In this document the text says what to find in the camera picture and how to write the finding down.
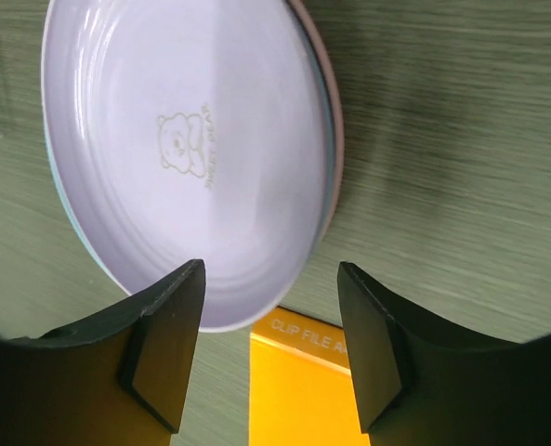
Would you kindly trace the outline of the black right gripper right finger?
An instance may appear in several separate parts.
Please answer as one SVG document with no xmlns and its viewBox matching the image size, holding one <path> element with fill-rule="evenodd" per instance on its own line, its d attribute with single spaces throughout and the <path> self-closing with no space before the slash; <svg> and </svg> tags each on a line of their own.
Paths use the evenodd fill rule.
<svg viewBox="0 0 551 446">
<path fill-rule="evenodd" d="M 551 445 L 551 334 L 515 343 L 475 332 L 349 262 L 337 290 L 373 445 Z"/>
</svg>

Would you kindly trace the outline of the blue plate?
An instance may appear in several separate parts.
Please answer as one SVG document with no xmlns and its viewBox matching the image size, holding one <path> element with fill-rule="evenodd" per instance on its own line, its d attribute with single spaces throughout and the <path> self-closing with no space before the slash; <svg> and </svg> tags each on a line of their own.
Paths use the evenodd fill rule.
<svg viewBox="0 0 551 446">
<path fill-rule="evenodd" d="M 325 105 L 325 126 L 326 129 L 325 135 L 326 135 L 326 143 L 325 143 L 325 153 L 327 157 L 327 161 L 329 163 L 329 171 L 330 174 L 333 173 L 333 137 L 332 137 L 332 125 L 330 122 L 331 114 L 328 112 L 327 109 L 327 98 L 324 96 L 324 83 L 323 79 L 321 77 L 321 72 L 319 69 L 318 62 L 316 61 L 316 58 L 313 54 L 312 47 L 308 42 L 307 36 L 305 35 L 305 32 L 303 31 L 303 28 L 301 27 L 300 23 L 296 25 L 296 28 L 299 30 L 300 34 L 302 35 L 304 46 L 309 49 L 309 59 L 312 63 L 313 70 L 318 74 L 318 80 L 319 80 L 319 87 L 321 90 L 321 102 Z M 108 267 L 108 263 L 104 261 L 99 256 L 98 250 L 94 248 L 94 246 L 91 244 L 91 240 L 87 237 L 84 228 L 81 225 L 81 222 L 79 221 L 77 215 L 74 213 L 74 207 L 72 206 L 71 200 L 69 196 L 67 195 L 67 188 L 65 182 L 61 179 L 61 173 L 58 168 L 58 156 L 55 154 L 55 144 L 53 142 L 53 132 L 51 131 L 51 119 L 50 119 L 50 107 L 48 106 L 48 102 L 50 99 L 50 95 L 48 94 L 46 90 L 46 56 L 47 56 L 47 47 L 48 47 L 48 32 L 44 32 L 44 40 L 42 43 L 42 57 L 41 57 L 41 92 L 42 92 L 42 108 L 43 108 L 43 117 L 44 117 L 44 135 L 45 135 L 45 141 L 46 141 L 46 150 L 47 150 L 47 156 L 50 164 L 50 170 L 52 173 L 52 177 L 54 179 L 55 186 L 58 191 L 58 195 L 60 198 L 60 201 L 62 202 L 62 206 L 64 207 L 65 213 L 67 214 L 68 219 L 70 220 L 72 224 L 72 228 L 75 231 L 77 237 L 79 238 L 80 242 L 85 247 L 86 251 L 91 255 L 91 257 L 94 259 L 94 261 L 99 265 L 101 269 L 105 269 Z M 331 191 L 331 183 L 332 180 L 328 181 L 327 183 L 327 189 L 326 189 L 326 195 L 324 199 L 325 207 L 321 214 L 321 220 L 323 218 L 323 213 L 326 210 L 326 198 L 328 196 L 328 193 Z M 319 232 L 313 239 L 312 248 L 315 248 L 320 241 L 318 241 L 319 233 L 321 228 L 321 222 L 319 225 Z"/>
</svg>

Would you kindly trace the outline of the lilac plate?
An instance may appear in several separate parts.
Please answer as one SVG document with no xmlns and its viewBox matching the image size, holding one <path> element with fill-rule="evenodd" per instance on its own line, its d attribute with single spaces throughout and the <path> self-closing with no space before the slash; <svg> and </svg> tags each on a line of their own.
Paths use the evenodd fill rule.
<svg viewBox="0 0 551 446">
<path fill-rule="evenodd" d="M 74 213 L 125 292 L 201 259 L 200 328 L 271 311 L 314 248 L 325 105 L 287 1 L 53 1 L 46 90 Z"/>
</svg>

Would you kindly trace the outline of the pink plate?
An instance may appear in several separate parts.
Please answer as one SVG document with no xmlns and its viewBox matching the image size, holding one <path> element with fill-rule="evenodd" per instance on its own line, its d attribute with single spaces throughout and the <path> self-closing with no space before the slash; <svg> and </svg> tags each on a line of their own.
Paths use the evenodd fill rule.
<svg viewBox="0 0 551 446">
<path fill-rule="evenodd" d="M 328 193 L 326 198 L 326 210 L 324 211 L 323 218 L 321 220 L 321 228 L 318 238 L 318 241 L 320 241 L 324 237 L 335 215 L 343 181 L 346 140 L 342 101 L 338 88 L 338 82 L 335 77 L 334 67 L 316 23 L 310 16 L 303 1 L 288 1 L 288 5 L 294 11 L 295 16 L 299 20 L 299 23 L 307 36 L 308 42 L 312 47 L 316 61 L 318 62 L 321 77 L 324 83 L 324 96 L 326 96 L 328 102 L 327 109 L 331 114 L 330 122 L 332 125 L 333 137 L 333 173 L 331 177 L 331 191 Z"/>
</svg>

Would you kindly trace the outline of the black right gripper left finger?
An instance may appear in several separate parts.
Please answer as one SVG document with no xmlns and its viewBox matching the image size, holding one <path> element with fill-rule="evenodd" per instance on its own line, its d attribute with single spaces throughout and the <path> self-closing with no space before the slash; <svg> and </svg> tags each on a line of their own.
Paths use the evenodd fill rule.
<svg viewBox="0 0 551 446">
<path fill-rule="evenodd" d="M 205 296 L 191 260 L 38 338 L 0 339 L 0 445 L 166 445 L 179 431 Z"/>
</svg>

